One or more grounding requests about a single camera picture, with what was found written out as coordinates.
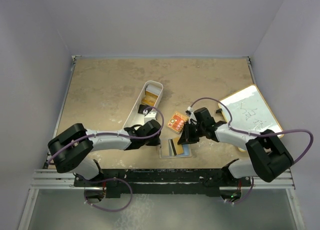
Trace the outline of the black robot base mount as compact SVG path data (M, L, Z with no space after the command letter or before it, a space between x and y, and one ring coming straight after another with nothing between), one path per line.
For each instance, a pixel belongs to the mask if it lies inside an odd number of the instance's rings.
M91 199L119 198L122 194L205 195L231 197L251 185L248 176L236 178L222 168L102 169L94 161L94 172L73 170L74 185L83 187Z

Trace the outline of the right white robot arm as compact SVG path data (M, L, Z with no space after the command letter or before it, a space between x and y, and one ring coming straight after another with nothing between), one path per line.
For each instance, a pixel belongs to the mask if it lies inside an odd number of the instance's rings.
M225 121L215 121L205 107L192 111L185 122L179 145L195 144L201 137L234 145L248 152L249 158L233 160L223 167L222 180L228 186L240 178L258 176L267 183L290 168L294 160L279 137L252 136L232 131Z

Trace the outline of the white oblong plastic tray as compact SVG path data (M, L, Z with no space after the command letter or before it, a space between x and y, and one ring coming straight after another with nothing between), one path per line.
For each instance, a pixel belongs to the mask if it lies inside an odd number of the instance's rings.
M149 120L156 120L158 112L153 107L158 107L162 95L163 95L164 86L156 81L149 80L147 81L127 120L125 121L123 128L131 127L133 125L144 125Z

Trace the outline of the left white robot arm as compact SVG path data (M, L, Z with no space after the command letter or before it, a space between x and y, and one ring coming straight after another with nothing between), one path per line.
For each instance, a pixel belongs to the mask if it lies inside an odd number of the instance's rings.
M49 141L51 157L47 163L54 165L58 173L74 172L91 186L98 186L103 181L103 171L96 160L88 157L90 152L158 146L162 128L154 119L113 132L87 130L77 123Z

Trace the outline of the white credit card stack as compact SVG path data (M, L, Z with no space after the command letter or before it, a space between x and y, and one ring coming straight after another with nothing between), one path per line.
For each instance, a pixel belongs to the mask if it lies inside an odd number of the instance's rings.
M152 84L149 84L145 89L146 92L157 95L157 96L159 96L161 90L162 90L161 88L158 88Z

